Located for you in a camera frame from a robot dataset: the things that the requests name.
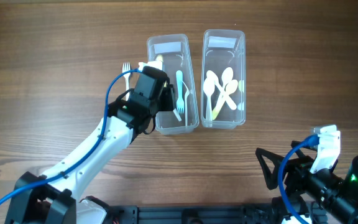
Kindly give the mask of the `white spoon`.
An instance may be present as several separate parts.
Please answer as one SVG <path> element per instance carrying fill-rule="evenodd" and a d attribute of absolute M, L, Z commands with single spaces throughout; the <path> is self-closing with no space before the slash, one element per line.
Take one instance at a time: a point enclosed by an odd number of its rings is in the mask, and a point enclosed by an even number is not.
<path fill-rule="evenodd" d="M 207 78 L 203 83 L 203 91 L 207 97 L 206 103 L 206 119 L 208 121 L 212 120 L 212 107 L 211 107 L 211 96 L 214 93 L 214 82 L 211 78 Z"/>
<path fill-rule="evenodd" d="M 219 90 L 219 94 L 222 93 L 223 97 L 224 97 L 224 102 L 226 102 L 227 99 L 229 99 L 228 102 L 228 106 L 231 110 L 235 110 L 237 108 L 237 105 L 235 104 L 235 102 L 232 100 L 232 98 L 225 92 L 224 88 L 219 84 L 219 80 L 218 80 L 218 76 L 212 72 L 211 70 L 208 70 L 206 72 L 206 76 L 208 78 L 211 78 L 214 81 L 214 84 L 216 85 L 216 87 Z M 238 87 L 238 81 L 237 80 L 231 80 L 231 84 L 227 84 L 227 87 L 231 87 L 231 94 L 234 93 L 237 90 Z M 220 111 L 221 109 L 216 109 L 216 106 L 213 109 L 213 112 L 217 112 Z"/>

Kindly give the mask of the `white spoon angled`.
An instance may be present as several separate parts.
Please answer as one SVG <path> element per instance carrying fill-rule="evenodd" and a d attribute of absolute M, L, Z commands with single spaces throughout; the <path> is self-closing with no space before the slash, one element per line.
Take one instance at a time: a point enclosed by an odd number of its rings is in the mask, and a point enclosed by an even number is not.
<path fill-rule="evenodd" d="M 223 82 L 223 88 L 228 95 L 231 94 L 231 87 L 230 86 L 227 87 L 227 84 L 229 84 L 229 85 L 231 84 L 233 75 L 234 75 L 234 72 L 231 67 L 227 67 L 221 75 L 221 80 Z M 223 104 L 224 104 L 224 97 L 223 97 L 223 94 L 220 93 L 217 103 L 216 103 L 216 109 L 221 109 L 223 107 Z"/>

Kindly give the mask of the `yellow plastic spoon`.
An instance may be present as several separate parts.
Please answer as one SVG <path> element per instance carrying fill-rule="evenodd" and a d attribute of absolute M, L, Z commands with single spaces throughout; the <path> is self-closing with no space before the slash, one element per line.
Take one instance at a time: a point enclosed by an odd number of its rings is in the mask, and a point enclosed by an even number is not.
<path fill-rule="evenodd" d="M 231 80 L 224 89 L 226 93 L 228 93 L 229 96 L 233 99 L 233 101 L 236 101 L 236 94 L 238 93 L 238 81 Z M 227 101 L 222 96 L 219 96 L 219 90 L 217 88 L 215 88 L 215 93 L 212 95 L 211 106 L 213 111 L 211 115 L 212 120 L 235 121 L 240 114 L 237 108 L 235 110 L 230 109 L 230 107 L 227 105 Z"/>

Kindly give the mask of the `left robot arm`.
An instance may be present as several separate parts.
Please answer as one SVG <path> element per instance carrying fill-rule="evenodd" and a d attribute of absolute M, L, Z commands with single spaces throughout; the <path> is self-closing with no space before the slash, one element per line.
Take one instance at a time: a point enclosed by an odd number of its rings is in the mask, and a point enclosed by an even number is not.
<path fill-rule="evenodd" d="M 153 62 L 140 63 L 139 79 L 126 91 L 105 102 L 96 129 L 66 158 L 40 176 L 26 172 L 16 182 L 6 223 L 112 223 L 109 205 L 82 198 L 101 169 L 134 139 L 146 132 L 160 111 L 175 107 L 173 85 L 168 75 Z"/>

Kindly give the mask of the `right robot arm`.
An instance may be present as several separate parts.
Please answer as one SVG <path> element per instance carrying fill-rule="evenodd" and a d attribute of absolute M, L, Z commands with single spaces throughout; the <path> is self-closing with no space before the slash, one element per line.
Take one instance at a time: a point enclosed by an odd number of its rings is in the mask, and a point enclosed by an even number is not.
<path fill-rule="evenodd" d="M 272 222 L 322 223 L 322 216 L 329 213 L 341 223 L 358 223 L 358 156 L 342 179 L 334 174 L 334 165 L 314 169 L 317 160 L 301 151 L 321 145 L 322 139 L 312 135 L 293 141 L 284 157 L 257 148 L 255 155 L 267 187 L 281 194 L 272 200 Z"/>

